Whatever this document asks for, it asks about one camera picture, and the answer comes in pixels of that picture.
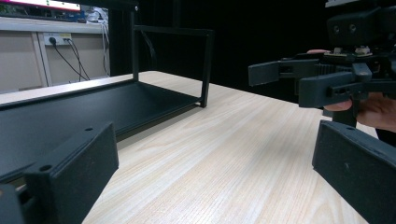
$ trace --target wooden table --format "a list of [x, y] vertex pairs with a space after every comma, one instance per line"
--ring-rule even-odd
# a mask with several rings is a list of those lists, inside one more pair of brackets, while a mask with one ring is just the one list
[[[0, 103], [126, 78], [3, 94]], [[201, 91], [184, 77], [140, 78]], [[211, 84], [207, 108], [118, 142], [120, 169], [84, 223], [366, 223], [313, 170], [321, 119], [318, 109]]]

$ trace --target screw hole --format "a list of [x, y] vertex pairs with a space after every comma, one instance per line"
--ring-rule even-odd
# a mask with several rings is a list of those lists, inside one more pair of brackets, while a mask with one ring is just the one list
[[41, 166], [39, 171], [41, 172], [48, 171], [51, 167], [52, 167], [51, 165]]

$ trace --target cabinet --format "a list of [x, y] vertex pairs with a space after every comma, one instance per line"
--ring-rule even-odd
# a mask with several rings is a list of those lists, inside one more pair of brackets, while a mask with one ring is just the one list
[[69, 33], [90, 79], [106, 77], [104, 29], [97, 24], [0, 18], [0, 93], [78, 82], [78, 59], [70, 45], [44, 44], [44, 33]]

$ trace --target power outlet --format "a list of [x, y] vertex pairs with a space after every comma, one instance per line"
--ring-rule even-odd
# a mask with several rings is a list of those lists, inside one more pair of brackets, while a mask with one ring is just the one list
[[53, 37], [56, 40], [56, 45], [69, 45], [67, 39], [72, 39], [72, 35], [68, 33], [44, 33], [44, 44], [50, 45], [50, 38]]

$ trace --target monitor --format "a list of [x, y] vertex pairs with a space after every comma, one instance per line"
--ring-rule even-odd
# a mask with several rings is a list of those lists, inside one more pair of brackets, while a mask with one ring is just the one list
[[0, 0], [0, 3], [15, 4], [27, 7], [44, 7], [50, 10], [81, 11], [80, 4], [49, 0]]

